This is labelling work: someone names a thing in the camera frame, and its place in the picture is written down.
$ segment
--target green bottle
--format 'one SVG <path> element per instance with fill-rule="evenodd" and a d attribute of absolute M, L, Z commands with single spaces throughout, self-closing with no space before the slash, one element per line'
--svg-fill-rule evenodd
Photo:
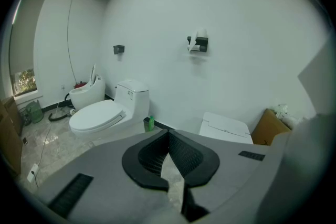
<path fill-rule="evenodd" d="M 151 116 L 149 119 L 149 126 L 148 126 L 148 131 L 152 131 L 154 129 L 154 116 Z"/>

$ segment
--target toilet lid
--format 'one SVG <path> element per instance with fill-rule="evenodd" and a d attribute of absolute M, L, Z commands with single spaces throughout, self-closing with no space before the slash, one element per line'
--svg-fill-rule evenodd
<path fill-rule="evenodd" d="M 104 100 L 79 110 L 71 117 L 69 124 L 78 131 L 87 131 L 109 125 L 119 116 L 125 116 L 122 107 L 112 100 Z"/>

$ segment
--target window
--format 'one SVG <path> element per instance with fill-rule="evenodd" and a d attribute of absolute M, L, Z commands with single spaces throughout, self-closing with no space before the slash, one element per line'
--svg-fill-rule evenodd
<path fill-rule="evenodd" d="M 20 0 L 9 43 L 9 70 L 14 96 L 37 90 L 34 75 L 35 30 L 44 0 Z"/>

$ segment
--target floor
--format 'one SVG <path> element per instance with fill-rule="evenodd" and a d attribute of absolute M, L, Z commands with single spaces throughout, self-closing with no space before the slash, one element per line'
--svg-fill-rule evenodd
<path fill-rule="evenodd" d="M 58 108 L 57 117 L 67 114 L 69 110 L 67 107 Z M 37 190 L 37 185 L 42 184 L 54 172 L 94 147 L 92 142 L 83 142 L 72 133 L 69 117 L 51 124 L 48 120 L 50 113 L 53 114 L 53 118 L 56 118 L 56 109 L 47 111 L 40 122 L 25 126 L 22 131 L 22 138 L 27 139 L 27 144 L 22 149 L 21 175 L 17 182 L 31 193 L 34 193 Z M 148 131 L 148 123 L 144 122 L 144 125 L 145 130 Z M 34 163 L 39 164 L 40 170 L 36 175 L 36 182 L 33 180 L 30 183 L 27 180 L 27 175 Z M 169 182 L 170 189 L 167 195 L 170 202 L 177 210 L 181 211 L 184 179 L 169 154 L 164 160 L 161 177 Z"/>

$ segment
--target toilet paper holder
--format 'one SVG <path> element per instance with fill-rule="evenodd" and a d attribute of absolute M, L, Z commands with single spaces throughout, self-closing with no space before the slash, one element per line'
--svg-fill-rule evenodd
<path fill-rule="evenodd" d="M 189 41 L 189 45 L 190 45 L 191 37 L 187 37 L 187 40 Z M 208 49 L 208 38 L 207 37 L 197 37 L 195 40 L 196 40 L 196 44 L 191 51 L 206 52 Z"/>
<path fill-rule="evenodd" d="M 121 53 L 125 52 L 125 46 L 123 46 L 123 45 L 113 46 L 113 52 L 114 52 L 114 54 L 121 54 Z"/>

